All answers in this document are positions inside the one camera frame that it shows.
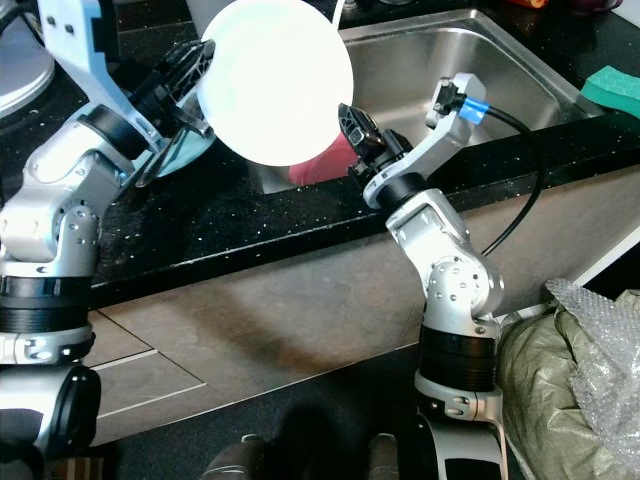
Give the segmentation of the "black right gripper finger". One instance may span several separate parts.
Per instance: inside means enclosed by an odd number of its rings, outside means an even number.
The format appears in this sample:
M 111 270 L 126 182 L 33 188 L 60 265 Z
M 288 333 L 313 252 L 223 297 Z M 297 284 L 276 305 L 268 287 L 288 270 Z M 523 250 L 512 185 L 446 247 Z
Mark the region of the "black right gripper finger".
M 353 151 L 378 151 L 378 127 L 369 114 L 351 105 L 338 105 L 340 132 Z

